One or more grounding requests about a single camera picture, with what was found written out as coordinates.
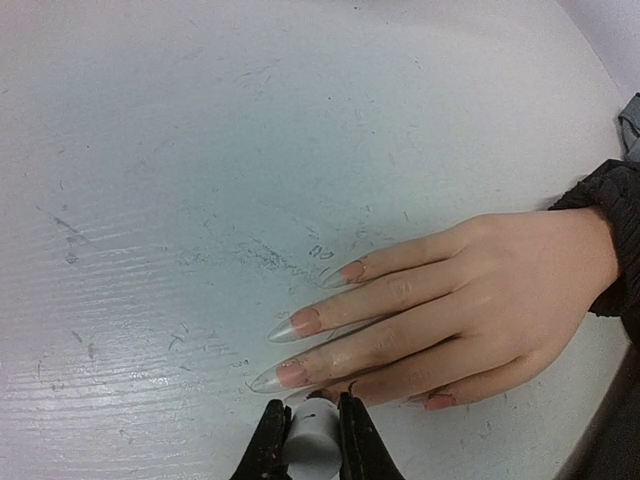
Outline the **grey and black jacket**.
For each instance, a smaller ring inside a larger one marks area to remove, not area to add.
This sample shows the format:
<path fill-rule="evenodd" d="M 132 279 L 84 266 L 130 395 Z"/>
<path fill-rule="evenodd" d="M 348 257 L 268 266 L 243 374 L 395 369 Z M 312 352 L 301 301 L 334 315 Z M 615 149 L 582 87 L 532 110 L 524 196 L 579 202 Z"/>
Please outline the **grey and black jacket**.
<path fill-rule="evenodd" d="M 553 210 L 596 207 L 613 227 L 620 277 L 592 304 L 599 317 L 621 320 L 632 349 L 639 349 L 639 96 L 618 115 L 624 156 L 609 159 L 556 201 Z M 639 361 L 603 404 L 595 435 L 581 450 L 573 479 L 639 477 Z"/>

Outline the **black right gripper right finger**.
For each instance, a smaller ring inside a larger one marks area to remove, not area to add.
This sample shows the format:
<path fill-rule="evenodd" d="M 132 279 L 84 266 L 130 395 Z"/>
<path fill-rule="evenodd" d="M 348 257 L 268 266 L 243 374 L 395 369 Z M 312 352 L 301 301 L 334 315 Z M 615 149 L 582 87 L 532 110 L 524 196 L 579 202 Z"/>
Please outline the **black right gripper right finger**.
<path fill-rule="evenodd" d="M 364 403 L 349 392 L 340 395 L 339 433 L 344 480 L 404 480 Z"/>

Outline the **mannequin hand with long nails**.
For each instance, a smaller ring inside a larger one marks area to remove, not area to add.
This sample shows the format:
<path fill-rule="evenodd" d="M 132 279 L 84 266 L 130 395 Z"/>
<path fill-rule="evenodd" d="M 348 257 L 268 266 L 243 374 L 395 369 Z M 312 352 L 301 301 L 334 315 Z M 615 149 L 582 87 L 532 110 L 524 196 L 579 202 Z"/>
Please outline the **mannequin hand with long nails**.
<path fill-rule="evenodd" d="M 367 405 L 439 410 L 515 388 L 565 350 L 619 277 L 594 207 L 483 215 L 372 252 L 327 278 L 335 295 L 270 334 L 284 343 L 346 328 L 260 374 L 257 393 L 352 390 Z"/>

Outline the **white nail polish cap brush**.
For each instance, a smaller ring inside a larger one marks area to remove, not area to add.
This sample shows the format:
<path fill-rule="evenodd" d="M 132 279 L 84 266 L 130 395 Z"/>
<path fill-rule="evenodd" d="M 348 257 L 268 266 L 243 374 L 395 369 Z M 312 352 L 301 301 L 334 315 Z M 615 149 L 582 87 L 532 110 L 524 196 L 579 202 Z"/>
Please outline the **white nail polish cap brush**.
<path fill-rule="evenodd" d="M 339 412 L 323 398 L 311 398 L 293 412 L 284 443 L 283 459 L 294 480 L 330 480 L 342 465 L 339 444 Z"/>

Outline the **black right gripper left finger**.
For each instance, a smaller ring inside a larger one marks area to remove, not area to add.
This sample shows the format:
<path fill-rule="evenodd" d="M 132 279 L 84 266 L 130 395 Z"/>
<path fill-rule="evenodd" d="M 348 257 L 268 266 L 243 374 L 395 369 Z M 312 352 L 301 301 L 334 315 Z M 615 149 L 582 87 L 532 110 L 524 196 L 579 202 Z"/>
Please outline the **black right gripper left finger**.
<path fill-rule="evenodd" d="M 289 480 L 284 444 L 291 422 L 291 408 L 270 400 L 231 480 Z"/>

